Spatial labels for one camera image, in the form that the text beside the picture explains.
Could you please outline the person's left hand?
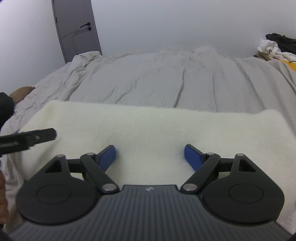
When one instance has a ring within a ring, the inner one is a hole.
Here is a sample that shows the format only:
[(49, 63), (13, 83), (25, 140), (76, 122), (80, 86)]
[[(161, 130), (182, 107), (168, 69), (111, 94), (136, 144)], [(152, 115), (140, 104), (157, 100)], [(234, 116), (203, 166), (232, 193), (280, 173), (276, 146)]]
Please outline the person's left hand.
[(4, 225), (8, 219), (8, 201), (6, 199), (6, 181), (3, 173), (0, 175), (0, 221)]

